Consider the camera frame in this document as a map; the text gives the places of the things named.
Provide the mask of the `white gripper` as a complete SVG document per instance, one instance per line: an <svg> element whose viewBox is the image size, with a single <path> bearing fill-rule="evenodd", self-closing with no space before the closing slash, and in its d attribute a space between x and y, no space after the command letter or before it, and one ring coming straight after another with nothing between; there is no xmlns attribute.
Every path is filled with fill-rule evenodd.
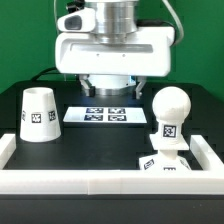
<svg viewBox="0 0 224 224"><path fill-rule="evenodd" d="M166 76L171 68L172 27L140 27L123 44L100 44L90 33L62 33L55 46L56 67L61 73L93 75L134 75L136 99L146 84L143 76ZM95 96L88 75L79 81L87 97Z"/></svg>

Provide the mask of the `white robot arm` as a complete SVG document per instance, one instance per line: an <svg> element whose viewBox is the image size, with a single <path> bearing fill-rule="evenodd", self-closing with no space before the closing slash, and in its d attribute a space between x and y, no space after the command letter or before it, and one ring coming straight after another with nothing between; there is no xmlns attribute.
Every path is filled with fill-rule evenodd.
<svg viewBox="0 0 224 224"><path fill-rule="evenodd" d="M171 69L170 49L184 38L183 25L168 0L173 20L139 19L139 0L72 0L56 20L56 68L76 74L87 96L142 95L147 78Z"/></svg>

